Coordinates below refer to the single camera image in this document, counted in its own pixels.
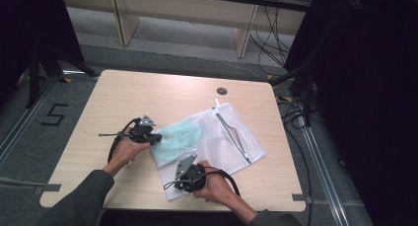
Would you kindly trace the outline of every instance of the metal rail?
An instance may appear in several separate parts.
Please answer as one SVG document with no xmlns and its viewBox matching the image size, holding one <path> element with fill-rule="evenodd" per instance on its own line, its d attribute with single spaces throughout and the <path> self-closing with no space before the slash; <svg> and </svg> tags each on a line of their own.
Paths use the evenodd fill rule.
<svg viewBox="0 0 418 226">
<path fill-rule="evenodd" d="M 22 134 L 28 128 L 38 109 L 44 101 L 44 98 L 52 87 L 58 82 L 58 77 L 50 77 L 43 84 L 40 89 L 40 96 L 37 101 L 32 105 L 31 108 L 25 109 L 22 116 L 16 122 L 15 126 L 3 140 L 0 145 L 0 167 L 4 164 L 9 154 L 12 152 L 13 148 L 19 142 L 22 137 Z"/>
<path fill-rule="evenodd" d="M 302 105 L 297 102 L 297 106 L 301 111 Z M 303 126 L 302 130 L 304 131 L 304 137 L 313 157 L 313 164 L 316 168 L 320 183 L 322 184 L 326 199 L 328 200 L 335 223 L 337 226 L 348 226 L 350 224 L 347 219 L 347 214 L 345 213 L 344 206 L 342 205 L 334 184 L 332 183 L 331 177 L 329 176 L 328 170 L 326 169 L 325 163 L 316 144 L 316 140 L 314 139 L 312 129 L 310 126 L 305 125 L 305 120 L 302 115 L 299 117 L 299 122 L 300 125 Z"/>
</svg>

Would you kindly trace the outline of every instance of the black cable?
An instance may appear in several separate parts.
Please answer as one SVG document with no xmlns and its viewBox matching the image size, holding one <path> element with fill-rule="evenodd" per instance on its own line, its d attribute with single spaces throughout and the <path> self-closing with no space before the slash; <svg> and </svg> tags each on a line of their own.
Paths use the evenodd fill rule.
<svg viewBox="0 0 418 226">
<path fill-rule="evenodd" d="M 223 170 L 221 170 L 221 169 L 217 169 L 217 168 L 213 168 L 213 167 L 204 167 L 205 169 L 206 168 L 210 168 L 210 169 L 214 169 L 214 170 L 216 170 L 217 172 L 209 172 L 208 173 L 208 175 L 210 174 L 210 173 L 215 173 L 215 174 L 221 174 L 222 175 L 222 177 L 224 177 L 224 178 L 227 178 L 230 182 L 231 182 L 231 185 L 233 186 L 233 189 L 234 189 L 234 192 L 237 194 L 237 195 L 239 195 L 239 196 L 241 196 L 241 194 L 240 194 L 240 191 L 238 190 L 238 186 L 237 186 L 237 183 L 235 182 L 235 180 L 233 179 L 233 177 L 231 177 L 231 175 L 229 175 L 227 172 L 225 172 L 225 171 L 223 171 Z"/>
<path fill-rule="evenodd" d="M 261 37 L 259 36 L 258 31 L 255 31 L 255 34 L 257 35 L 258 40 L 263 41 L 263 39 L 261 39 Z M 276 47 L 274 45 L 270 45 L 268 43 L 266 45 L 269 46 L 269 47 L 271 47 L 271 48 L 277 49 L 277 50 L 280 49 L 279 47 Z"/>
<path fill-rule="evenodd" d="M 129 127 L 129 125 L 130 125 L 130 124 L 132 124 L 132 123 L 133 123 L 134 121 L 136 121 L 137 119 L 138 119 L 138 118 L 134 118 L 134 119 L 132 119 L 131 121 L 129 121 L 129 123 L 127 123 L 127 124 L 125 125 L 125 127 L 123 127 L 123 129 L 122 129 L 121 131 L 117 132 L 117 136 L 116 136 L 116 137 L 114 137 L 113 143 L 111 144 L 111 147 L 110 147 L 110 151 L 108 152 L 107 163 L 109 163 L 109 162 L 110 162 L 110 160 L 111 160 L 111 158 L 113 158 L 113 152 L 114 152 L 114 150 L 116 149 L 116 146 L 117 146 L 117 144 L 119 143 L 120 139 L 121 139 L 123 136 L 126 136 L 126 134 L 125 134 L 126 129 Z"/>
<path fill-rule="evenodd" d="M 269 50 L 267 50 L 266 48 L 264 48 L 262 45 L 260 45 L 253 37 L 252 35 L 249 36 L 252 41 L 255 43 L 255 45 L 260 49 L 260 54 L 261 51 L 263 51 L 264 53 L 266 53 L 271 59 L 273 59 L 276 63 L 278 63 L 279 65 L 283 66 L 283 62 L 281 60 L 279 60 L 275 55 L 273 55 Z"/>
<path fill-rule="evenodd" d="M 287 113 L 287 114 L 285 114 L 285 115 L 282 115 L 281 117 L 282 117 L 282 119 L 284 119 L 284 118 L 287 118 L 289 115 L 291 115 L 291 114 L 293 114 L 293 113 L 298 113 L 299 111 L 293 111 L 293 112 L 291 112 L 291 113 Z"/>
<path fill-rule="evenodd" d="M 303 114 L 303 113 L 299 113 L 299 114 L 297 114 L 297 115 L 293 116 L 293 117 L 290 119 L 289 123 L 292 125 L 292 127 L 293 127 L 293 128 L 295 128 L 295 129 L 302 129 L 302 128 L 306 127 L 306 125 L 305 125 L 305 124 L 303 124 L 303 125 L 295 125 L 295 124 L 294 124 L 294 121 L 295 121 L 296 119 L 298 119 L 299 117 L 301 117 L 301 116 L 304 116 L 304 114 Z"/>
<path fill-rule="evenodd" d="M 279 101 L 277 102 L 278 105 L 290 105 L 290 106 L 295 106 L 294 104 L 292 104 L 289 101 Z"/>
<path fill-rule="evenodd" d="M 281 42 L 281 40 L 280 40 L 280 38 L 278 36 L 278 22 L 277 22 L 277 18 L 279 16 L 279 9 L 276 8 L 275 20 L 274 20 L 274 23 L 273 24 L 271 24 L 270 17 L 268 16 L 267 7 L 264 7 L 264 11 L 265 11 L 265 15 L 267 16 L 268 24 L 270 25 L 270 30 L 271 30 L 271 32 L 273 32 L 274 37 L 276 38 L 277 45 L 279 46 L 279 53 L 280 53 L 280 56 L 282 58 L 282 61 L 283 61 L 283 63 L 285 63 L 286 62 L 286 59 L 287 59 L 287 56 L 283 53 L 284 49 L 280 45 L 280 43 L 283 43 L 283 42 Z"/>
<path fill-rule="evenodd" d="M 293 104 L 293 103 L 290 103 L 290 106 L 288 107 L 288 109 L 286 110 L 286 113 L 285 113 L 285 115 L 284 115 L 284 117 L 285 118 L 283 118 L 283 121 L 286 123 L 286 118 L 287 118 L 287 116 L 289 116 L 289 110 L 290 110 L 290 108 L 294 108 L 297 112 L 299 111 L 298 110 L 298 107 L 295 105 L 295 104 Z"/>
</svg>

